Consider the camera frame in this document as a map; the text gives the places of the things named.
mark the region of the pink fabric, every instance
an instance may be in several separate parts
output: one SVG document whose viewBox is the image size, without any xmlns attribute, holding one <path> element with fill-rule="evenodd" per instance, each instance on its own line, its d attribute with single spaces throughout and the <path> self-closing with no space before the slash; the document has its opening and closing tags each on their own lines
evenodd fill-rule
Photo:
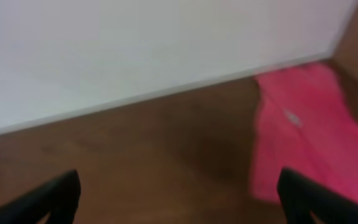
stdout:
<svg viewBox="0 0 358 224">
<path fill-rule="evenodd" d="M 358 124 L 336 76 L 321 63 L 256 77 L 262 90 L 250 190 L 278 202 L 281 168 L 291 167 L 358 203 Z"/>
</svg>

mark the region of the dark object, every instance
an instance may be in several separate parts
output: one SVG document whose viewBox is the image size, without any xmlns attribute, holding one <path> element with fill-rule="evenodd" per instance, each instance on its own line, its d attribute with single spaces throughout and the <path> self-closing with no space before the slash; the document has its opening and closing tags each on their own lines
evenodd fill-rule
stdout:
<svg viewBox="0 0 358 224">
<path fill-rule="evenodd" d="M 288 224 L 314 223 L 311 213 L 327 224 L 358 223 L 358 204 L 295 171 L 282 170 L 277 190 Z"/>
<path fill-rule="evenodd" d="M 0 224 L 35 224 L 48 213 L 48 224 L 73 223 L 80 194 L 77 171 L 67 172 L 0 207 Z"/>
</svg>

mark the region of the cloth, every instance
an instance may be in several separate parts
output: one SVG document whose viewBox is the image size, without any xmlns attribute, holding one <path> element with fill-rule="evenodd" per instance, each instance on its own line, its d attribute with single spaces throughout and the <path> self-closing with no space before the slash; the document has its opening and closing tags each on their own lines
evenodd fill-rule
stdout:
<svg viewBox="0 0 358 224">
<path fill-rule="evenodd" d="M 279 202 L 276 185 L 286 166 L 358 203 L 358 124 L 334 72 L 312 63 L 256 80 L 262 97 L 251 194 Z"/>
</svg>

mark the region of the pink garment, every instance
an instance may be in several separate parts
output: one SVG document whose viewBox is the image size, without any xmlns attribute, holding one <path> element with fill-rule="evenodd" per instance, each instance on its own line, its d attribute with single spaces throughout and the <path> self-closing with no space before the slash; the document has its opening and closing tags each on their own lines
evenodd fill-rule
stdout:
<svg viewBox="0 0 358 224">
<path fill-rule="evenodd" d="M 358 203 L 358 124 L 332 70 L 321 63 L 256 77 L 262 90 L 250 190 L 278 202 L 287 166 Z"/>
</svg>

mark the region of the wooden floor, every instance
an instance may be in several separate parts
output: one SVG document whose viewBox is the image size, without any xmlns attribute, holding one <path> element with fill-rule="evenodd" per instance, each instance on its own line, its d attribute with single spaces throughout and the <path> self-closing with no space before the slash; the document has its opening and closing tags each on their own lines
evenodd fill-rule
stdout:
<svg viewBox="0 0 358 224">
<path fill-rule="evenodd" d="M 285 223 L 247 194 L 258 101 L 245 78 L 0 136 L 0 205 L 77 169 L 75 223 Z"/>
</svg>

